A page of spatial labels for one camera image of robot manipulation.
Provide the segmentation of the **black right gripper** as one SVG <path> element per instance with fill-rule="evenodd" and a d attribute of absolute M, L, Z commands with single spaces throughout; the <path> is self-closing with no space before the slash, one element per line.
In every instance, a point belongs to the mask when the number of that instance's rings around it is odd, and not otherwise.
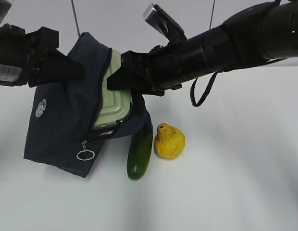
<path fill-rule="evenodd" d="M 182 88 L 179 58 L 174 46 L 156 46 L 148 53 L 127 51 L 121 67 L 107 79 L 108 90 L 132 89 L 134 116 L 146 111 L 142 94 L 163 96 L 166 90 Z"/>

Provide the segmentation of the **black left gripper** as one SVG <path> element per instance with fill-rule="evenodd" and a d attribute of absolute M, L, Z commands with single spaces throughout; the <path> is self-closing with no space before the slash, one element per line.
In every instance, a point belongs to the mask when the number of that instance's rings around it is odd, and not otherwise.
<path fill-rule="evenodd" d="M 0 26 L 0 85 L 22 86 L 29 82 L 37 62 L 42 59 L 42 83 L 83 79 L 82 64 L 57 50 L 59 32 L 47 27 L 26 33 L 23 28 L 4 24 Z"/>

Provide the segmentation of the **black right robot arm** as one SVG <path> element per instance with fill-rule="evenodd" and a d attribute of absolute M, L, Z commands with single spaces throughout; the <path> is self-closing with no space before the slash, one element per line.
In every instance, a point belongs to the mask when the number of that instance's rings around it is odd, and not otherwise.
<path fill-rule="evenodd" d="M 199 77 L 210 75 L 198 100 L 195 86 L 190 88 L 191 104 L 200 107 L 219 73 L 298 57 L 298 0 L 253 5 L 191 38 L 157 4 L 151 4 L 143 17 L 168 44 L 148 53 L 123 53 L 120 68 L 107 79 L 109 90 L 163 96 L 166 90 L 177 90 L 188 81 L 196 84 Z"/>

